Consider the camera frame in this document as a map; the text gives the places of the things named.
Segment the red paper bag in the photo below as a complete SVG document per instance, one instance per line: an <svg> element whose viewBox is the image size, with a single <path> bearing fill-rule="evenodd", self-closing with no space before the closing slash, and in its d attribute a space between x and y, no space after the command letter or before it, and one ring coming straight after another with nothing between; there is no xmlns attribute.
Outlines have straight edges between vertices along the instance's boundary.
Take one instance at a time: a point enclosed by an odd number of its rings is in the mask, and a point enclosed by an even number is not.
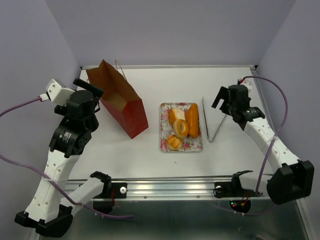
<svg viewBox="0 0 320 240"><path fill-rule="evenodd" d="M149 127L143 101L124 74L105 60L86 74L90 84L103 90L101 103L131 139Z"/></svg>

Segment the orange long fake bread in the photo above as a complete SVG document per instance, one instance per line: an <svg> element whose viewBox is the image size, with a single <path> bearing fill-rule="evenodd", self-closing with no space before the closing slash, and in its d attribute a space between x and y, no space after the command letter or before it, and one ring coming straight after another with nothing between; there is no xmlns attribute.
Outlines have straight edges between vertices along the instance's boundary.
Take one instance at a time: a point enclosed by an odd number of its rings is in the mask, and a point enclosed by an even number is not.
<svg viewBox="0 0 320 240"><path fill-rule="evenodd" d="M186 121L188 124L188 134L192 138L197 138L199 135L199 111L198 111L198 105L196 103L193 103L186 114Z"/></svg>

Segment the metal tongs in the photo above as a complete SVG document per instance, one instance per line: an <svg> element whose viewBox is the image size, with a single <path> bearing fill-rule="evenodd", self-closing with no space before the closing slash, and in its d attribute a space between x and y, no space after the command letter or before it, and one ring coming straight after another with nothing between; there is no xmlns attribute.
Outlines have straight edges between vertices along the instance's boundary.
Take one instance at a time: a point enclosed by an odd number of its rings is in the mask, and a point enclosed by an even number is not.
<svg viewBox="0 0 320 240"><path fill-rule="evenodd" d="M226 121L227 115L222 115L219 113L218 116L211 119L213 115L209 113L204 97L201 99L201 107L203 112L206 139L208 143L213 143L216 140L224 122Z"/></svg>

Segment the orange round fake bread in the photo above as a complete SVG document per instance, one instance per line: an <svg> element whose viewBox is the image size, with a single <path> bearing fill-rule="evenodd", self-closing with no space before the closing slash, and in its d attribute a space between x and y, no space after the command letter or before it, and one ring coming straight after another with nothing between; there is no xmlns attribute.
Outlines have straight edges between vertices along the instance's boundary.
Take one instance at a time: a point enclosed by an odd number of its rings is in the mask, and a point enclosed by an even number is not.
<svg viewBox="0 0 320 240"><path fill-rule="evenodd" d="M176 120L186 120L185 112L180 108L171 108L168 112L168 120L171 126L173 126Z"/></svg>

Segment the fake ring doughnut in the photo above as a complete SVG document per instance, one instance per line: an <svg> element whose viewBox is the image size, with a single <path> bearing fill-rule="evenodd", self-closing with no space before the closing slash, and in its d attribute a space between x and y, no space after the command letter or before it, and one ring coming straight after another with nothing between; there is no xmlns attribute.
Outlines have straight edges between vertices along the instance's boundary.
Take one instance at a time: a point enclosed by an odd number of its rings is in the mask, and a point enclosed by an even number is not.
<svg viewBox="0 0 320 240"><path fill-rule="evenodd" d="M189 134L189 126L187 124L187 122L183 119L177 119L174 123L173 123L173 132L175 134L176 137L178 137L179 139L185 139L188 134Z"/></svg>

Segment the small round fake bread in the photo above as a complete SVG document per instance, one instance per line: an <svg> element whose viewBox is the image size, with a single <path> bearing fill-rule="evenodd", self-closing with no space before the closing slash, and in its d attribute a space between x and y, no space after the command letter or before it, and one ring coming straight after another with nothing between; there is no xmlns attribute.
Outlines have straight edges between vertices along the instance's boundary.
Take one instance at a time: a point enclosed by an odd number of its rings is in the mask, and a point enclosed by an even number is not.
<svg viewBox="0 0 320 240"><path fill-rule="evenodd" d="M170 135L166 139L166 145L170 151L178 151L183 145L183 140L175 135Z"/></svg>

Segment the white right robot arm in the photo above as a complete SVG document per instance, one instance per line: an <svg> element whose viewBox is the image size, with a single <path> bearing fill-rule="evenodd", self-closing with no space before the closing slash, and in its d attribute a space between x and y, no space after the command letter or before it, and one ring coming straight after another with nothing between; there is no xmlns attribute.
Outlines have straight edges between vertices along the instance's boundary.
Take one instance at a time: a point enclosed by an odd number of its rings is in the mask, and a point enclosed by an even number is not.
<svg viewBox="0 0 320 240"><path fill-rule="evenodd" d="M276 205L308 197L312 191L315 168L310 161L302 161L275 135L264 113L250 105L249 90L242 84L221 87L212 104L232 120L255 142L269 162L272 174L252 170L238 171L230 182L216 184L217 198L268 196Z"/></svg>

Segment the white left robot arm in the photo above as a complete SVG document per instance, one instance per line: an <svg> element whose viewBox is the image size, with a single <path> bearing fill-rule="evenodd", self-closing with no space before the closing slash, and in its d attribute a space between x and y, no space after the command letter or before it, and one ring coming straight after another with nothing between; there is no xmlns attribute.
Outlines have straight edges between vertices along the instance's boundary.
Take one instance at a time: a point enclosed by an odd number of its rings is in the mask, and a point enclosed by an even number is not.
<svg viewBox="0 0 320 240"><path fill-rule="evenodd" d="M44 176L33 200L14 219L44 237L62 237L86 203L111 193L111 177L95 171L77 190L62 194L72 169L99 127L96 112L103 95L102 90L80 78L75 78L73 84L81 89L69 89L54 79L46 87L48 99L56 105L54 112L63 119L50 140Z"/></svg>

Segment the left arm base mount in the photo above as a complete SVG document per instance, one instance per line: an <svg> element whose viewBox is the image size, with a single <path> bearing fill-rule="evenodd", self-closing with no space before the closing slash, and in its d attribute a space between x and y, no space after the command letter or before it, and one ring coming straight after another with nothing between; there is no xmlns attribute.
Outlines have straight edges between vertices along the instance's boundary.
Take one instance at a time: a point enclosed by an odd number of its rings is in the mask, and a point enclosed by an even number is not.
<svg viewBox="0 0 320 240"><path fill-rule="evenodd" d="M127 197L128 184L112 181L109 175L99 171L95 171L90 177L99 179L103 183L102 191L93 198L93 209L104 214L110 214L116 205L115 200Z"/></svg>

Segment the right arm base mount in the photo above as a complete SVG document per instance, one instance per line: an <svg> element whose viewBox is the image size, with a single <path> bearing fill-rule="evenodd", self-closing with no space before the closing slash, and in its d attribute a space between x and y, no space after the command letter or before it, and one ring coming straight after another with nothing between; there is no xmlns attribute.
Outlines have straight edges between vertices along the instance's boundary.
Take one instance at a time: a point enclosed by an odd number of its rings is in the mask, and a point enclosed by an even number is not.
<svg viewBox="0 0 320 240"><path fill-rule="evenodd" d="M246 177L253 177L252 170L243 170L234 173L230 181L218 181L214 183L213 195L218 198L241 198L230 200L229 205L233 211L247 215L251 209L250 197L257 197L255 187L245 187Z"/></svg>

